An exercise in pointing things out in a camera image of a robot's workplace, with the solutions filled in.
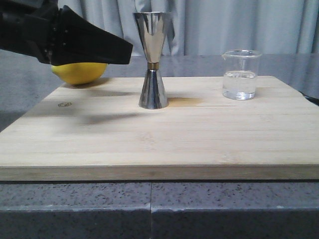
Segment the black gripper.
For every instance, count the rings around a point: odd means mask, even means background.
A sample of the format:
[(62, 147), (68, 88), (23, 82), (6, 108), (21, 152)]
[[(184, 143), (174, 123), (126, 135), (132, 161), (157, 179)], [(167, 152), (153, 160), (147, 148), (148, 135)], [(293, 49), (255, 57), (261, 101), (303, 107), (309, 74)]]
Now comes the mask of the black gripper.
[(56, 0), (2, 0), (0, 48), (51, 65), (129, 64), (133, 44), (89, 23), (66, 5), (59, 11)]

